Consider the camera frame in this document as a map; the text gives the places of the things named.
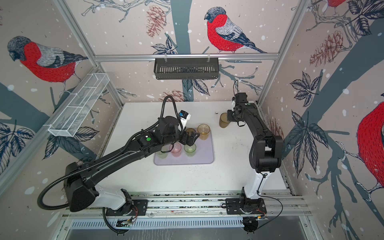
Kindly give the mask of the green smooth cup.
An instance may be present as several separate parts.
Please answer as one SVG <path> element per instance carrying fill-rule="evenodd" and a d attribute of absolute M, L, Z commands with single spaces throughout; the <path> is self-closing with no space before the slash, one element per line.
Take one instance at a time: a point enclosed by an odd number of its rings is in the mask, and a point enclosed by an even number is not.
<path fill-rule="evenodd" d="M 193 157 L 196 154 L 197 146 L 193 144 L 192 146 L 185 145 L 184 151 L 188 157 Z"/>

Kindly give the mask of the brown textured cup back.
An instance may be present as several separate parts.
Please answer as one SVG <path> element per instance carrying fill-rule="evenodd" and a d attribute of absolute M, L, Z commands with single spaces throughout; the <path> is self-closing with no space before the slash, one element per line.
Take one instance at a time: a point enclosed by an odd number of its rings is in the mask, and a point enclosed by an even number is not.
<path fill-rule="evenodd" d="M 229 124 L 230 124 L 230 122 L 228 121 L 228 114 L 227 113 L 222 113 L 220 115 L 219 126 L 224 129 Z"/>

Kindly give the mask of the brown textured cup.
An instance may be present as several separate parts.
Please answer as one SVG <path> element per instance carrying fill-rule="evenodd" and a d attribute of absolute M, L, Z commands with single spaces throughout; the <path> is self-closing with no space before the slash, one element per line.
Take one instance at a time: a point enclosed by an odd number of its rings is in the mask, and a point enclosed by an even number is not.
<path fill-rule="evenodd" d="M 229 124 L 230 124 L 230 122 L 228 121 L 228 114 L 227 113 L 222 113 L 220 115 L 219 126 L 224 129 Z"/>
<path fill-rule="evenodd" d="M 188 134 L 192 134 L 192 133 L 196 133 L 196 130 L 193 129 L 193 128 L 188 128 L 188 129 L 186 129 L 186 132 L 187 132 Z"/>

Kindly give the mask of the pink smooth cup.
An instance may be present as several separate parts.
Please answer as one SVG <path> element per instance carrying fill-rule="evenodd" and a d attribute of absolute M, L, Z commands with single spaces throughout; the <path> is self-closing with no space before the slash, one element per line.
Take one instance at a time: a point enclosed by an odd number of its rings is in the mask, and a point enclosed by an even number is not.
<path fill-rule="evenodd" d="M 169 150 L 174 158 L 178 158 L 182 154 L 182 145 L 179 142 L 176 142 L 169 146 Z"/>

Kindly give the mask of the yellow smooth cup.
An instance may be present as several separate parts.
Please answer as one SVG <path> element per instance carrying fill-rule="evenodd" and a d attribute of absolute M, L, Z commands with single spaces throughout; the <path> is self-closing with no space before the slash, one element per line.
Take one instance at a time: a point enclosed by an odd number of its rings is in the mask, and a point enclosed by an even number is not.
<path fill-rule="evenodd" d="M 207 125 L 207 124 L 200 124 L 197 128 L 198 130 L 198 133 L 200 134 L 199 138 L 201 140 L 207 140 L 209 135 L 210 135 L 210 132 L 211 132 L 211 129 L 210 129 L 210 126 Z"/>

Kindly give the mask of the green textured cup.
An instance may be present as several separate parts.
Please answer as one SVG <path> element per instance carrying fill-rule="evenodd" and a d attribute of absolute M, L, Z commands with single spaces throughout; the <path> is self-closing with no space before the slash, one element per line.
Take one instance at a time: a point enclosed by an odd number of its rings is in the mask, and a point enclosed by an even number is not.
<path fill-rule="evenodd" d="M 156 156 L 160 159 L 165 159 L 168 156 L 168 153 L 162 153 L 161 151 L 156 153 Z"/>

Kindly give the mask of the brown textured cup front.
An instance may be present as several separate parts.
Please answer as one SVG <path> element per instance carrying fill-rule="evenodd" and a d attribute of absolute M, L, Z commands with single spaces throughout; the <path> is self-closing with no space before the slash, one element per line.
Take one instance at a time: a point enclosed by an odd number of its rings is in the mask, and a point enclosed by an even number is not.
<path fill-rule="evenodd" d="M 188 129 L 186 129 L 186 132 L 187 132 L 188 134 L 192 134 L 192 133 L 196 133 L 196 130 L 193 129 L 193 128 L 188 128 Z"/>

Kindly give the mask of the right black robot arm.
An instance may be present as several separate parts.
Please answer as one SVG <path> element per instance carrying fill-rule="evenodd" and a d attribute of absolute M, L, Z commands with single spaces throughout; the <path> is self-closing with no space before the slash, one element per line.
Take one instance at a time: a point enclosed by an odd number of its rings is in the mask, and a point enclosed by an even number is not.
<path fill-rule="evenodd" d="M 232 104 L 233 109 L 227 111 L 227 120 L 237 124 L 244 122 L 253 136 L 249 162 L 256 173 L 245 185 L 244 193 L 248 199 L 258 199 L 268 177 L 282 164 L 284 141 L 267 127 L 257 105 L 248 102 L 246 93 L 235 94 Z"/>

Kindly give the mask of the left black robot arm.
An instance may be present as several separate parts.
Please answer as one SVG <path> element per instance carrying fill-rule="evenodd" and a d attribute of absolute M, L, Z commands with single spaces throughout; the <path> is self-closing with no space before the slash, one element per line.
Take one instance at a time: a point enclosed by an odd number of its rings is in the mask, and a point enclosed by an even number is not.
<path fill-rule="evenodd" d="M 66 172 L 72 174 L 64 183 L 70 211 L 79 212 L 88 207 L 120 211 L 131 206 L 128 191 L 108 190 L 99 182 L 121 168 L 161 151 L 164 146 L 175 143 L 192 146 L 199 136 L 199 133 L 179 129 L 179 121 L 167 116 L 160 118 L 154 128 L 136 133 L 122 148 L 79 167 L 78 173 L 74 165 L 67 166 Z"/>

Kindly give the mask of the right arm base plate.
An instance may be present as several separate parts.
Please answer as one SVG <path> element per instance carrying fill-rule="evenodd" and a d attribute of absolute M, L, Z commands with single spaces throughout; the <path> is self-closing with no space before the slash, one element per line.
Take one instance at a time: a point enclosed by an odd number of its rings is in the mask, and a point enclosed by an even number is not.
<path fill-rule="evenodd" d="M 266 215 L 267 210 L 265 202 L 259 199 L 233 199 L 225 200 L 221 204 L 221 208 L 225 209 L 228 215 Z"/>

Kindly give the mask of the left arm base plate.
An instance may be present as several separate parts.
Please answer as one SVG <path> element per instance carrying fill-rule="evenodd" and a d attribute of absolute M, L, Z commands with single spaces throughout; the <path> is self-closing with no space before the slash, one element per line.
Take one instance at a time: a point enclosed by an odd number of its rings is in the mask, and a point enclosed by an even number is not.
<path fill-rule="evenodd" d="M 148 208 L 148 200 L 132 200 L 131 203 L 124 204 L 118 210 L 107 209 L 106 216 L 145 216 Z"/>

